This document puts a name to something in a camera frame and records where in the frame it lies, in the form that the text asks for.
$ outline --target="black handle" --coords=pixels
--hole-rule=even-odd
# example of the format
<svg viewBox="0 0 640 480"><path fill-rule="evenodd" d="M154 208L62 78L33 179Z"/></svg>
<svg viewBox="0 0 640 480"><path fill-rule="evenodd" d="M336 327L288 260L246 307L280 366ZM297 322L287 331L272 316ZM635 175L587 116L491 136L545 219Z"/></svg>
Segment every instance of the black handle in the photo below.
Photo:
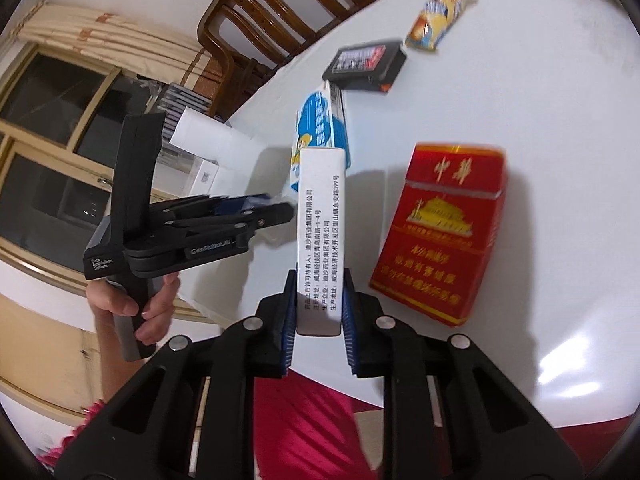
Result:
<svg viewBox="0 0 640 480"><path fill-rule="evenodd" d="M133 317L113 316L122 358L131 362L151 357L156 352L157 346L155 344L145 345L135 336L136 330L145 322L142 317L142 309L154 293L149 291L149 282L143 278L135 277L130 272L110 276L108 281L132 297L139 307L138 313Z"/></svg>

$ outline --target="chair backrest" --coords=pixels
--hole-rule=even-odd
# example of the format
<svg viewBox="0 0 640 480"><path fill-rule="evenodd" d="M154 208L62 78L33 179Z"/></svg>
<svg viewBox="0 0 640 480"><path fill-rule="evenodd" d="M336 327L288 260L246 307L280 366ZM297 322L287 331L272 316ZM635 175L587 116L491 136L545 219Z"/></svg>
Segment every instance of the chair backrest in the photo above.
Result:
<svg viewBox="0 0 640 480"><path fill-rule="evenodd" d="M266 6L258 0L213 0L202 17L198 37L208 36L210 41L214 34L209 27L216 18L222 16L230 20L255 48L271 60L276 65L276 70L340 22L375 0L349 0L350 6L345 6L338 0L317 0L333 17L331 22L319 30L309 27L284 0L262 1ZM303 41L295 38L283 22Z"/></svg>

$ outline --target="white box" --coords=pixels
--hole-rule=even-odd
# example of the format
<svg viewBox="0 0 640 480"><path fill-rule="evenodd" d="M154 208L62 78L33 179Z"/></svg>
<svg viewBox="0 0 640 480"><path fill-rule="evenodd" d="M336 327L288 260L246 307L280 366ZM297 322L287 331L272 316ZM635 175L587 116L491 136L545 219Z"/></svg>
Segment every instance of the white box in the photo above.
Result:
<svg viewBox="0 0 640 480"><path fill-rule="evenodd" d="M297 297L300 335L340 335L344 161L345 151L340 148L300 151Z"/></svg>
<svg viewBox="0 0 640 480"><path fill-rule="evenodd" d="M217 164L196 156L184 186L185 196L208 195L218 169Z"/></svg>

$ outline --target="curtain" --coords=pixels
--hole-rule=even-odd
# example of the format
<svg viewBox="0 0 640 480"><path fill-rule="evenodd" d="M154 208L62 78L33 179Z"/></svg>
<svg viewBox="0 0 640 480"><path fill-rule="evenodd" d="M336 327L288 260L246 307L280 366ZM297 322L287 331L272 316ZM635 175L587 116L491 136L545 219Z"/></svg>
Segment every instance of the curtain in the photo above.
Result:
<svg viewBox="0 0 640 480"><path fill-rule="evenodd" d="M71 50L213 99L220 64L199 43L110 12L43 3L14 31L18 38Z"/></svg>

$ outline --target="white table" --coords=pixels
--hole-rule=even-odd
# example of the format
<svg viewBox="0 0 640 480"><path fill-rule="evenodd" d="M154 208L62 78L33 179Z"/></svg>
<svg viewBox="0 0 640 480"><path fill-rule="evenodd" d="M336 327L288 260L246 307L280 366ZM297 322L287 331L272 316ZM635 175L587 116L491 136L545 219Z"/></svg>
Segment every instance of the white table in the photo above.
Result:
<svg viewBox="0 0 640 480"><path fill-rule="evenodd" d="M337 49L403 38L424 0L380 0L296 58L231 124L290 150L296 111ZM353 165L346 265L367 286L419 141L496 144L511 179L470 335L555 426L629 415L640 400L640 38L609 0L478 0L437 54L408 52L388 95L347 92ZM282 290L295 244L185 273L184 293L231 320ZM419 333L452 331L385 296ZM342 338L296 339L293 369L382 405Z"/></svg>

